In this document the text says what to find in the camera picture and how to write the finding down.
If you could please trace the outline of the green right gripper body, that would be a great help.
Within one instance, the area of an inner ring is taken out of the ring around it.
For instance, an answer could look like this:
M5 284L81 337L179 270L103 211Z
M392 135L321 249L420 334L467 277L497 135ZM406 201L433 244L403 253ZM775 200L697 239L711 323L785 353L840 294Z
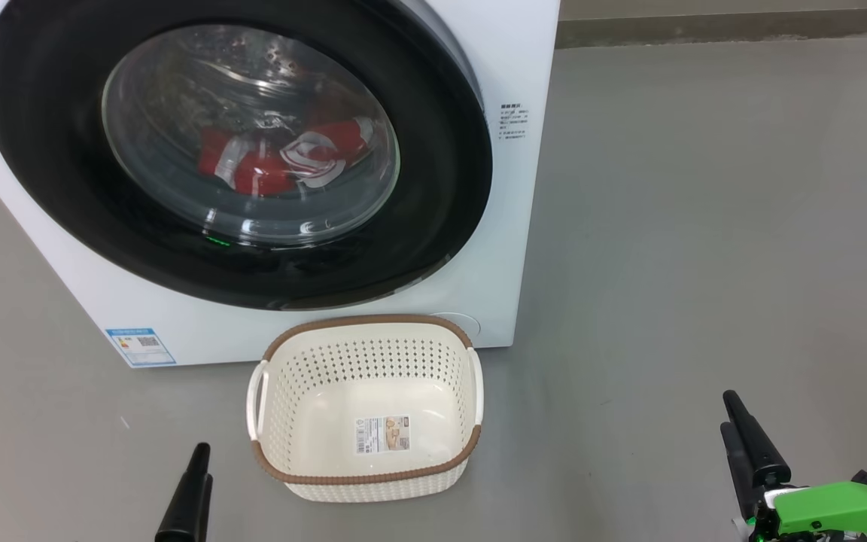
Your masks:
M832 483L767 491L749 527L750 541L815 541L831 531L867 535L867 485Z

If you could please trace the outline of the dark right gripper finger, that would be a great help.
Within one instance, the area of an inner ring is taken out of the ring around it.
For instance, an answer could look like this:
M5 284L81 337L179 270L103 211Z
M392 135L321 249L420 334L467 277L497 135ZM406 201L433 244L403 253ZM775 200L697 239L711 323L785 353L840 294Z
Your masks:
M775 489L790 483L791 467L788 466L773 440L750 414L736 391L723 392L729 422L737 432L742 446L742 456L747 463L750 483L753 488Z
M756 490L753 487L753 469L749 456L733 423L720 423L719 431L742 519L750 520L756 515Z

